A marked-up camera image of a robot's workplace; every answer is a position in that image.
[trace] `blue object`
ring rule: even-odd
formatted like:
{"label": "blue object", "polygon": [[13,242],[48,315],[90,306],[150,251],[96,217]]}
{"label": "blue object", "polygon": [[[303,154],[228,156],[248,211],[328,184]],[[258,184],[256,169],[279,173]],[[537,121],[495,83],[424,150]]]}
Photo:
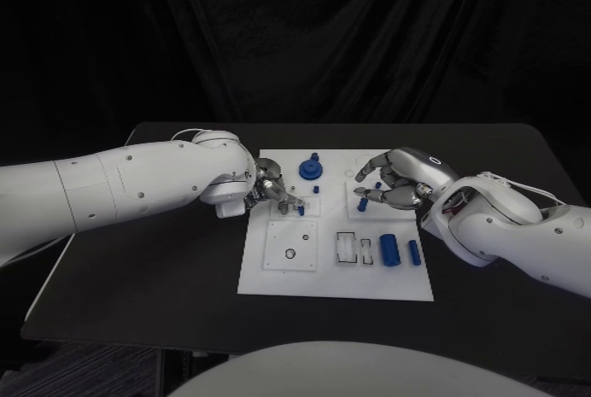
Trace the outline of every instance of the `blue object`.
{"label": "blue object", "polygon": [[397,236],[392,234],[380,237],[380,246],[382,247],[382,260],[387,266],[401,264],[401,254],[398,253]]}
{"label": "blue object", "polygon": [[361,212],[367,212],[367,207],[368,207],[368,199],[367,199],[367,198],[361,198],[358,210],[359,210]]}
{"label": "blue object", "polygon": [[410,241],[410,258],[413,259],[413,265],[421,265],[421,255],[418,254],[417,241]]}
{"label": "blue object", "polygon": [[307,161],[300,164],[300,176],[307,180],[313,181],[319,179],[323,175],[323,164],[318,161],[318,153],[310,156]]}

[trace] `cable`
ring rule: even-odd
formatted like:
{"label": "cable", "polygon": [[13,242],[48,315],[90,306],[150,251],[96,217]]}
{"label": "cable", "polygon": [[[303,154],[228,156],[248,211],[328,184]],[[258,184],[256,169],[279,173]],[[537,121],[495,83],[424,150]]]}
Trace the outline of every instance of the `cable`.
{"label": "cable", "polygon": [[18,258],[12,258],[6,263],[5,266],[9,263],[18,262],[19,260],[28,259],[34,254],[38,254],[39,252],[42,252],[44,250],[47,250],[48,248],[51,248],[57,243],[59,243],[64,239],[67,238],[67,236],[58,237],[48,245],[42,246],[39,249],[34,250],[32,252],[29,252],[28,254],[25,254],[23,256],[19,256]]}
{"label": "cable", "polygon": [[199,131],[199,134],[202,133],[202,132],[209,132],[209,131],[212,131],[212,130],[202,130],[201,128],[189,128],[189,130],[182,130],[182,131],[179,131],[175,135],[173,135],[173,137],[170,138],[170,140],[173,141],[175,139],[176,139],[176,136],[178,135],[182,135],[185,132],[191,132],[191,131]]}
{"label": "cable", "polygon": [[498,178],[499,180],[505,181],[508,184],[512,184],[518,187],[521,187],[524,190],[531,190],[537,194],[545,196],[547,198],[551,198],[557,203],[561,203],[563,205],[567,205],[565,202],[563,202],[551,192],[547,190],[541,190],[540,188],[535,188],[534,186],[521,184],[519,182],[511,181],[508,178],[501,177],[499,175],[493,174],[492,172],[482,172],[479,176],[483,176],[482,178]]}

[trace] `white board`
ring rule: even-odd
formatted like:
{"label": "white board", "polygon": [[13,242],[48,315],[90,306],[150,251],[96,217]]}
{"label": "white board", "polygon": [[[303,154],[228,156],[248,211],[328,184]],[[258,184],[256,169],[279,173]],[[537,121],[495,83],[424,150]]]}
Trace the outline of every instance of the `white board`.
{"label": "white board", "polygon": [[[319,153],[323,164],[323,176],[307,181],[300,177],[300,163],[313,152]],[[309,214],[300,216],[290,212],[283,216],[276,208],[276,201],[260,203],[250,213],[250,229],[243,256],[241,281],[238,293],[244,295],[290,295],[313,297],[343,297],[358,299],[384,299],[403,301],[433,301],[431,283],[429,281],[427,263],[418,238],[417,217],[413,211],[400,211],[385,204],[371,202],[367,212],[358,211],[359,198],[348,190],[355,183],[355,175],[368,160],[385,152],[384,149],[264,149],[260,156],[273,159],[281,166],[287,190],[297,197],[315,198]],[[380,171],[369,176],[361,186],[374,188],[380,180]],[[276,245],[276,254],[284,253],[290,244],[299,244],[303,231],[296,225],[293,233],[283,225],[279,241],[267,243],[270,223],[292,222],[316,224],[318,253],[315,262],[302,263],[300,270],[292,266],[279,270],[266,269],[266,253],[270,245]],[[356,250],[361,258],[361,240],[371,239],[374,265],[362,262],[339,265],[336,253],[338,232],[354,232]],[[380,237],[394,234],[398,240],[401,264],[385,266]],[[413,265],[410,258],[410,240],[418,242],[423,264]]]}

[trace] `black curtain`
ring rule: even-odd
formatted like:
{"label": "black curtain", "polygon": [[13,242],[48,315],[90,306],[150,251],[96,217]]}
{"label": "black curtain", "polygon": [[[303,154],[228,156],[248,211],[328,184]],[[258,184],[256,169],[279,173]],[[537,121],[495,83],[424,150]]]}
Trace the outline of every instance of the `black curtain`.
{"label": "black curtain", "polygon": [[[0,165],[116,148],[145,120],[527,122],[589,199],[590,7],[0,0]],[[31,299],[5,289],[18,320]]]}

